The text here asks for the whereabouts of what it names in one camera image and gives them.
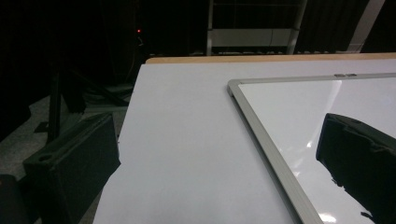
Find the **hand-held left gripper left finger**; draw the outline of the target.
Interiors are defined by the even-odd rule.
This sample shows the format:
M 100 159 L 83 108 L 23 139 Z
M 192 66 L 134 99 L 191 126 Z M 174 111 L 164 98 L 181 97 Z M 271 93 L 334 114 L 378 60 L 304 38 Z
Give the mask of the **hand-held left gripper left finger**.
M 110 113 L 80 121 L 23 162 L 43 224 L 78 224 L 119 166 Z

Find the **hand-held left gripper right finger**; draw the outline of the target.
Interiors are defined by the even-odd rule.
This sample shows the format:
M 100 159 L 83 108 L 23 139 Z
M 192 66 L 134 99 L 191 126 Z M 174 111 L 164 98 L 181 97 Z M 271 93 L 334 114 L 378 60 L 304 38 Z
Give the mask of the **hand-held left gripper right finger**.
M 396 138 L 359 120 L 328 113 L 317 161 L 374 224 L 396 224 Z

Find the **aluminium framed whiteboard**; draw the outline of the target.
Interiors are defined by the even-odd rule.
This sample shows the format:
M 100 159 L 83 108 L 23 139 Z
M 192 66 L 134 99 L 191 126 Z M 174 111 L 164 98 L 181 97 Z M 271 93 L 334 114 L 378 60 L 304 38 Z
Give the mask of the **aluminium framed whiteboard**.
M 374 224 L 316 152 L 328 113 L 396 138 L 396 74 L 234 79 L 228 90 L 297 224 Z

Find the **black tripod stand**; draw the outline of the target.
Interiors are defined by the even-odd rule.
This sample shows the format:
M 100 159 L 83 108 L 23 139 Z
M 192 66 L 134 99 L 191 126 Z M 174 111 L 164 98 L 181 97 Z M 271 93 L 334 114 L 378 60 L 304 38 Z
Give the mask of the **black tripod stand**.
M 47 143 L 55 140 L 61 133 L 61 98 L 72 113 L 83 114 L 87 108 L 80 87 L 88 87 L 93 92 L 103 96 L 114 106 L 128 106 L 129 103 L 121 99 L 116 93 L 107 90 L 103 85 L 85 76 L 79 69 L 71 66 L 57 70 L 51 76 L 49 95 L 49 126 Z

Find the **white slanted beam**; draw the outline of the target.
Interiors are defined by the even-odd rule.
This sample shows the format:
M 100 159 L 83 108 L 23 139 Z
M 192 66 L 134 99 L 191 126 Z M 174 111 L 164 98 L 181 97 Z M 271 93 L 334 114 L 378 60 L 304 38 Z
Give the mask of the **white slanted beam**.
M 346 53 L 359 53 L 368 38 L 386 0 L 369 0 L 357 24 Z

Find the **grey metal rack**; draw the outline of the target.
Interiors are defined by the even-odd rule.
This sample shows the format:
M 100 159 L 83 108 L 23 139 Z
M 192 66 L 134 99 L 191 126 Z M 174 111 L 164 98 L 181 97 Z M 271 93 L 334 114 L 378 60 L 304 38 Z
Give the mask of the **grey metal rack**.
M 207 56 L 295 50 L 308 0 L 208 0 Z

